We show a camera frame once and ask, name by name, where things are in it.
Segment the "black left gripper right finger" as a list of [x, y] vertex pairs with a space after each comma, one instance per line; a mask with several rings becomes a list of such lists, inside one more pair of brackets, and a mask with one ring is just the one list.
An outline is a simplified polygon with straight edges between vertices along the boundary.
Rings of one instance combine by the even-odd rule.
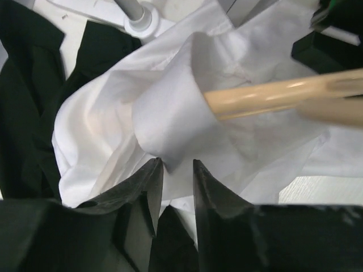
[[199, 160], [193, 193], [201, 271], [361, 271], [362, 207], [253, 205]]

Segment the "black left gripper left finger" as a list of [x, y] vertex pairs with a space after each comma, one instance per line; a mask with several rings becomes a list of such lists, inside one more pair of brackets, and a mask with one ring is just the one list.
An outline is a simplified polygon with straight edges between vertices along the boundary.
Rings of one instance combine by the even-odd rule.
[[47, 199], [1, 202], [2, 271], [148, 271], [163, 163], [71, 209]]

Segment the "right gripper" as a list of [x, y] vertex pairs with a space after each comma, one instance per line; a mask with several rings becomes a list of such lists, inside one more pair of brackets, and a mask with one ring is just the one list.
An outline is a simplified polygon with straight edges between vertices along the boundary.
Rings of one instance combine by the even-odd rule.
[[[362, 1], [319, 1], [310, 25], [319, 32], [333, 27], [354, 34], [362, 45]], [[292, 59], [318, 74], [362, 68], [359, 46], [319, 32], [311, 32], [294, 42]]]

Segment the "beige plastic hanger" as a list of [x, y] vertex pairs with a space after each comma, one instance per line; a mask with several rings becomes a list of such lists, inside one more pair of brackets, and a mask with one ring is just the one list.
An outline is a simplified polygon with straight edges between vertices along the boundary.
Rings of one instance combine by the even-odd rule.
[[209, 91], [204, 98], [220, 120], [296, 109], [310, 120], [362, 127], [362, 69]]

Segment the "white shirt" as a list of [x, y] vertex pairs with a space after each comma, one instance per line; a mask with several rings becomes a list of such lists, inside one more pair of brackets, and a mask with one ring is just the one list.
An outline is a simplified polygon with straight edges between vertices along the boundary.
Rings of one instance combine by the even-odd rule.
[[65, 206], [77, 207], [135, 173], [165, 165], [163, 205], [193, 211], [193, 160], [252, 203], [276, 203], [298, 176], [362, 177], [362, 131], [294, 110], [219, 121], [203, 93], [307, 77], [290, 51], [308, 33], [313, 1], [278, 1], [233, 28], [216, 1], [72, 94], [52, 143]]

